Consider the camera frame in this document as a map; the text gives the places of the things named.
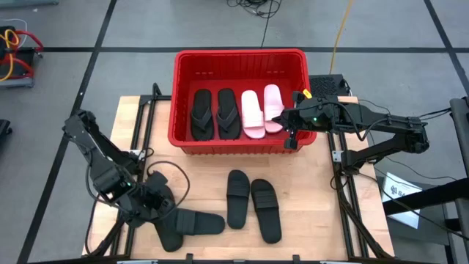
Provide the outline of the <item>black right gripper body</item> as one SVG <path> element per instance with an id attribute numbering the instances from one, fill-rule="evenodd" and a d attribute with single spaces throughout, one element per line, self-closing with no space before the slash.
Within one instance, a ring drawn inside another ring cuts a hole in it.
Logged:
<path id="1" fill-rule="evenodd" d="M 308 98 L 302 92 L 293 92 L 294 107 L 289 111 L 289 117 L 295 128 L 304 131 L 319 131 L 317 126 L 317 101 Z"/>

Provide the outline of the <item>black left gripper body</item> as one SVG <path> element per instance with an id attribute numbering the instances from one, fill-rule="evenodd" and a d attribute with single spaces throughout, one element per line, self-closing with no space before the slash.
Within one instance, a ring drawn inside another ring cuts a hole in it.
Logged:
<path id="1" fill-rule="evenodd" d="M 175 209 L 174 196 L 167 185 L 153 188 L 137 185 L 133 191 L 133 221 L 157 222 L 164 220 Z"/>

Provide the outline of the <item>pink slide sandal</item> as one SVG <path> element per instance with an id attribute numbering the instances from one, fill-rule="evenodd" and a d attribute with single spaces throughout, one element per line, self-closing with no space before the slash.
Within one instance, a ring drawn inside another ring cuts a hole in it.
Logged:
<path id="1" fill-rule="evenodd" d="M 246 90 L 241 96 L 243 131 L 251 139 L 265 137 L 265 121 L 259 99 L 253 90 Z"/>
<path id="2" fill-rule="evenodd" d="M 277 85 L 268 84 L 264 89 L 264 120 L 265 130 L 268 133 L 278 133 L 282 126 L 273 121 L 274 117 L 281 115 L 284 104 Z"/>

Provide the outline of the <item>black slide sandal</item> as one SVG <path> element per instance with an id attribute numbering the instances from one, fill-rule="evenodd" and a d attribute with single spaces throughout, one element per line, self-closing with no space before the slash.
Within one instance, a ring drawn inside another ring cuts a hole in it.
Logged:
<path id="1" fill-rule="evenodd" d="M 188 209 L 176 209 L 164 221 L 181 235 L 217 235 L 225 228 L 222 216 Z"/>
<path id="2" fill-rule="evenodd" d="M 240 170 L 232 170 L 228 175 L 226 201 L 227 223 L 235 230 L 244 227 L 248 201 L 250 197 L 250 182 L 247 175 Z"/>
<path id="3" fill-rule="evenodd" d="M 170 200 L 170 205 L 159 204 L 157 206 L 157 212 L 160 216 L 153 224 L 163 249 L 166 252 L 175 252 L 183 244 L 183 235 L 179 234 L 176 229 L 178 209 L 173 209 L 167 217 L 164 217 L 174 207 L 174 196 L 168 186 L 164 186 L 160 190 L 160 194 L 164 199 Z"/>
<path id="4" fill-rule="evenodd" d="M 264 242 L 278 243 L 282 238 L 278 199 L 274 187 L 266 180 L 251 183 L 251 197 Z"/>

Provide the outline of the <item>red plastic bin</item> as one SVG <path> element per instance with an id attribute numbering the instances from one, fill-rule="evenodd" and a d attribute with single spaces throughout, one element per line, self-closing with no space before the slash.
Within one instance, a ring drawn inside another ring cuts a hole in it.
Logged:
<path id="1" fill-rule="evenodd" d="M 286 153 L 286 131 L 251 139 L 241 133 L 237 139 L 221 139 L 219 132 L 207 141 L 191 134 L 191 112 L 195 94 L 206 89 L 211 94 L 212 114 L 218 111 L 218 93 L 231 89 L 238 107 L 246 90 L 264 102 L 264 89 L 275 84 L 287 108 L 294 105 L 292 93 L 310 88 L 306 55 L 296 48 L 248 50 L 184 50 L 174 61 L 173 90 L 168 138 L 172 145 L 191 155 Z"/>

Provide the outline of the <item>black flip-flop sandal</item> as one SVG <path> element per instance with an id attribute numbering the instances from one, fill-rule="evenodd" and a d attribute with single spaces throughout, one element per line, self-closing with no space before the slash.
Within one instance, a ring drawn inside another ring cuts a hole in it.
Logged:
<path id="1" fill-rule="evenodd" d="M 241 118 L 232 89 L 221 89 L 218 92 L 218 110 L 215 119 L 220 139 L 240 138 Z"/>
<path id="2" fill-rule="evenodd" d="M 208 89 L 196 91 L 191 109 L 191 135 L 195 141 L 208 141 L 214 137 L 212 94 Z"/>

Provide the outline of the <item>black vented box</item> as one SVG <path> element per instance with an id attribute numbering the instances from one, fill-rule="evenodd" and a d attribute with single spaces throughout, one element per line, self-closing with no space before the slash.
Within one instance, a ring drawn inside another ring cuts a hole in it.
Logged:
<path id="1" fill-rule="evenodd" d="M 314 97 L 350 96 L 350 86 L 342 74 L 310 75 L 309 85 Z"/>

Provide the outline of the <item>white printed sheet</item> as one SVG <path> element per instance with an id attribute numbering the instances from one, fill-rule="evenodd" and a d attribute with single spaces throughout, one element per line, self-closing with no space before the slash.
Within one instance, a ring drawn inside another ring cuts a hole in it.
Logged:
<path id="1" fill-rule="evenodd" d="M 408 194 L 422 191 L 422 188 L 403 180 L 390 172 L 387 172 L 384 177 L 382 189 L 384 190 L 384 194 L 382 194 L 382 202 L 391 201 L 391 199 L 397 199 L 407 196 Z M 391 214 L 389 217 L 401 224 L 412 227 L 413 229 L 418 229 L 420 217 L 415 213 L 395 213 Z"/>

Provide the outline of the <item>black desk beam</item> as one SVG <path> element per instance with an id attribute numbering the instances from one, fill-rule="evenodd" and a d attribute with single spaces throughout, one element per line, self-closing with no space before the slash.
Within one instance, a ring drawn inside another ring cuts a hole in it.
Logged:
<path id="1" fill-rule="evenodd" d="M 469 199 L 469 178 L 456 180 L 384 202 L 383 208 L 386 215 L 392 215 L 453 202 L 459 198 Z"/>

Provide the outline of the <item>red tubular cart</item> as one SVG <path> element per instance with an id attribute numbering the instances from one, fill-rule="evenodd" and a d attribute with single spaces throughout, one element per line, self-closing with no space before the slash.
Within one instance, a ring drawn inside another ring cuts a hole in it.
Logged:
<path id="1" fill-rule="evenodd" d="M 27 30 L 0 26 L 0 88 L 34 86 L 34 63 L 42 59 L 43 44 Z"/>

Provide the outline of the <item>grey bar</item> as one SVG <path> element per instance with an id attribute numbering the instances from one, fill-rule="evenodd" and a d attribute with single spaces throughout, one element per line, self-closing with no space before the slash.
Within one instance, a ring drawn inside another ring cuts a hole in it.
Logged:
<path id="1" fill-rule="evenodd" d="M 59 0 L 0 0 L 0 9 L 57 5 Z"/>

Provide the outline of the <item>grey post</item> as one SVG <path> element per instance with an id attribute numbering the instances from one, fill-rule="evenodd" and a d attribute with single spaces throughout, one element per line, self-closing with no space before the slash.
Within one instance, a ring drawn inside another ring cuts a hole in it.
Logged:
<path id="1" fill-rule="evenodd" d="M 469 97 L 451 99 L 450 107 L 466 172 L 466 178 L 459 184 L 462 193 L 455 205 L 462 234 L 467 237 L 464 244 L 469 258 Z"/>

